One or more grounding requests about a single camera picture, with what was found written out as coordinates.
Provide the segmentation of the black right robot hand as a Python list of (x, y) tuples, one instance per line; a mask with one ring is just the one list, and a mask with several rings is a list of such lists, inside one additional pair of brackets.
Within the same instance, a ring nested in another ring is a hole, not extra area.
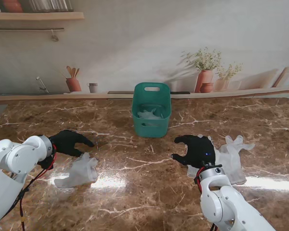
[(175, 143), (184, 143), (187, 145), (185, 156), (172, 154), (172, 159), (186, 166), (190, 165), (195, 168), (202, 168), (206, 165), (214, 166), (216, 161), (215, 150), (212, 142), (208, 137), (201, 138), (194, 135), (183, 135), (176, 137)]

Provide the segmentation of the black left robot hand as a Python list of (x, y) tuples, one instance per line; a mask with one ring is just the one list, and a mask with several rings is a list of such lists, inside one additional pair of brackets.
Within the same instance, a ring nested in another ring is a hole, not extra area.
[(75, 148), (76, 143), (82, 143), (88, 147), (94, 147), (92, 141), (88, 138), (71, 130), (63, 130), (49, 137), (56, 151), (73, 157), (80, 157), (82, 152)]

